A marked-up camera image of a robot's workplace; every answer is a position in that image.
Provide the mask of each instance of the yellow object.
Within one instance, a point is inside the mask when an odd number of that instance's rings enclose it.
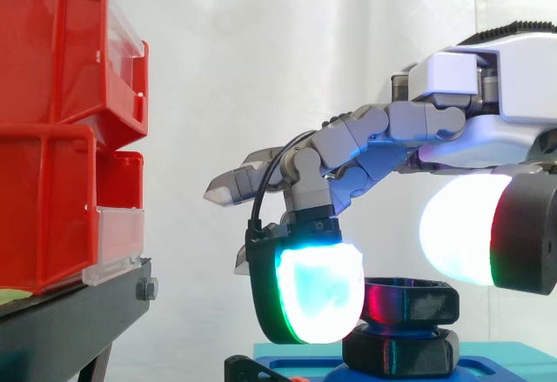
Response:
[[[16,299],[28,298],[32,294],[32,292],[19,291],[18,289],[0,289],[0,305],[8,304]]]

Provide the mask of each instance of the metal bracket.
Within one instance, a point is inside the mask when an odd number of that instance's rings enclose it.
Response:
[[[231,356],[225,360],[225,382],[292,382],[288,378],[260,365],[246,356]]]
[[[104,382],[106,366],[111,355],[112,344],[105,348],[79,373],[77,382]]]

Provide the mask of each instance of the black cylindrical object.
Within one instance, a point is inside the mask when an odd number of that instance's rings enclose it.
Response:
[[[496,286],[551,293],[557,283],[557,175],[513,178],[493,217],[490,259]]]
[[[459,338],[437,327],[459,319],[459,294],[444,282],[366,278],[362,319],[342,341],[354,370],[387,379],[443,378],[459,361]]]

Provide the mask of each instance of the black cable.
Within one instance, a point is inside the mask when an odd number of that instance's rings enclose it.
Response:
[[[265,195],[267,185],[271,180],[272,173],[275,171],[275,169],[280,163],[280,159],[294,145],[310,137],[314,132],[315,131],[306,131],[300,134],[299,136],[293,138],[290,142],[288,142],[287,145],[285,145],[282,149],[280,149],[280,151],[277,153],[275,157],[272,158],[271,162],[265,169],[265,173],[263,173],[263,177],[261,178],[261,183],[259,184],[258,191],[255,194],[255,199],[253,201],[253,207],[252,207],[252,218],[250,220],[252,227],[260,227],[261,223],[259,221],[259,213],[261,212],[261,204],[263,203],[263,196]]]

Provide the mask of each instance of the orange part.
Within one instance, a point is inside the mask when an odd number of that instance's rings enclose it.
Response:
[[[0,0],[0,124],[87,124],[110,151],[146,136],[148,47],[121,69],[126,83],[111,61],[108,2]]]
[[[0,288],[40,293],[97,262],[95,156],[84,125],[0,125]]]

